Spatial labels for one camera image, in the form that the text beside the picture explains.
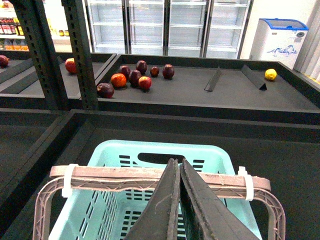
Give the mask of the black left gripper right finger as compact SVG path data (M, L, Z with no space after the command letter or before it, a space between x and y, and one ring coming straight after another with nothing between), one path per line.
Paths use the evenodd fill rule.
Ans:
M188 240L257 240L184 159L180 171L180 207Z

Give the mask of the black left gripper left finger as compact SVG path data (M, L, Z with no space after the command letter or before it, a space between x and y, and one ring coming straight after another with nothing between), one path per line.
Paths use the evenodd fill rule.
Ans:
M176 240L180 201L180 169L169 159L144 211L124 237L126 240Z

